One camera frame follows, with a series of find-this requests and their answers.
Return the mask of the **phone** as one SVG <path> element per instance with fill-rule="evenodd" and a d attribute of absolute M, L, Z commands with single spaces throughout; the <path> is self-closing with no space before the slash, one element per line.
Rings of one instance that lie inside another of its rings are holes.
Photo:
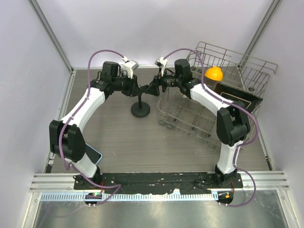
<path fill-rule="evenodd" d="M 98 165 L 103 157 L 103 155 L 98 150 L 89 144 L 86 144 L 86 154 L 95 165 Z"/>

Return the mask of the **black phone stand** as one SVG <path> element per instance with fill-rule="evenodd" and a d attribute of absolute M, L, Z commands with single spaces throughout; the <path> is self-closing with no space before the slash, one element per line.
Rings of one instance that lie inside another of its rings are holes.
<path fill-rule="evenodd" d="M 142 101 L 142 96 L 138 96 L 138 102 L 131 106 L 131 113 L 135 117 L 145 117 L 150 113 L 150 106 L 148 103 Z"/>

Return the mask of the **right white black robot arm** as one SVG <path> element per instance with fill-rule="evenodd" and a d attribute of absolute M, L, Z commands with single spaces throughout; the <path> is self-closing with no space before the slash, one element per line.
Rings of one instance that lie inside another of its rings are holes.
<path fill-rule="evenodd" d="M 220 157 L 215 166 L 214 181 L 224 188 L 235 178 L 241 144 L 250 132 L 248 116 L 242 102 L 230 102 L 208 88 L 201 79 L 193 77 L 186 59 L 174 62 L 175 71 L 166 72 L 167 60 L 157 59 L 159 72 L 150 82 L 146 94 L 159 96 L 168 87 L 177 87 L 183 95 L 199 102 L 216 116 L 216 134 L 221 142 Z"/>

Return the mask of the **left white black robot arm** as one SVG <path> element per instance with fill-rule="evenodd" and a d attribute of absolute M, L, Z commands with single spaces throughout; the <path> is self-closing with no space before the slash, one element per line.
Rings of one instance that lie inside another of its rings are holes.
<path fill-rule="evenodd" d="M 49 125 L 50 150 L 71 163 L 83 175 L 85 185 L 95 190 L 101 184 L 97 165 L 91 161 L 86 152 L 86 143 L 82 131 L 93 113 L 110 95 L 118 91 L 125 96 L 140 96 L 147 86 L 139 86 L 134 74 L 138 63 L 126 61 L 122 66 L 116 62 L 106 61 L 97 78 L 90 82 L 90 87 L 76 106 L 60 121 L 53 120 Z"/>

